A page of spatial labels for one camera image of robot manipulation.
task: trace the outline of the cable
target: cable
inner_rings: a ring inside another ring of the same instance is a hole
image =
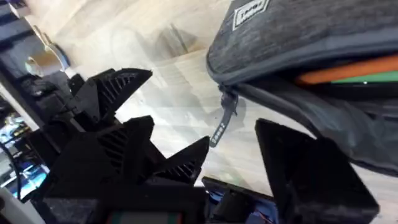
[[[266,217],[262,212],[260,212],[258,209],[256,209],[256,212],[258,212],[260,214],[260,217],[262,219],[262,221],[264,221],[264,223],[266,224],[273,224],[273,222],[271,220],[269,220],[268,217]]]
[[[0,142],[0,148],[6,153],[8,159],[10,160],[11,166],[14,169],[16,179],[17,179],[17,198],[18,198],[18,200],[21,200],[21,188],[22,188],[21,185],[22,185],[22,183],[21,183],[21,174],[19,173],[19,168],[18,168],[12,154],[8,150],[8,148],[1,142]]]

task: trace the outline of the ribbed black surface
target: ribbed black surface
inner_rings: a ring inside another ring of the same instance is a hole
[[[98,138],[99,144],[118,174],[122,171],[127,141],[127,131],[124,128],[111,131]]]
[[[156,176],[163,177],[170,180],[182,180],[183,182],[191,181],[191,176],[195,170],[195,161],[188,162],[184,165],[176,166],[166,169],[158,173]]]
[[[125,68],[117,72],[108,70],[94,77],[101,116],[113,115],[151,76],[148,70]]]

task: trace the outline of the tag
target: tag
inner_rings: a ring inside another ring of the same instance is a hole
[[[210,139],[210,147],[216,147],[221,137],[224,135],[225,129],[227,128],[232,115],[238,115],[236,113],[236,107],[238,106],[238,96],[231,93],[224,92],[221,99],[221,105],[224,108],[224,115],[218,125],[213,137]]]
[[[240,25],[244,24],[255,15],[264,12],[267,9],[268,4],[269,0],[253,0],[235,9],[232,30],[236,30]]]

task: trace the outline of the black 3d-printed part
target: black 3d-printed part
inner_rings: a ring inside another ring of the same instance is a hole
[[[115,72],[105,71],[93,78],[97,85],[99,113],[102,119],[113,117],[115,111],[150,77],[152,72],[124,68]]]
[[[209,143],[209,137],[204,137],[168,158],[156,168],[151,181],[159,183],[167,179],[193,185],[206,159]]]

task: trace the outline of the green fabric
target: green fabric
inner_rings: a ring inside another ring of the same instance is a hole
[[[346,78],[336,80],[332,83],[363,83],[363,82],[398,82],[398,71],[365,75],[361,77]]]

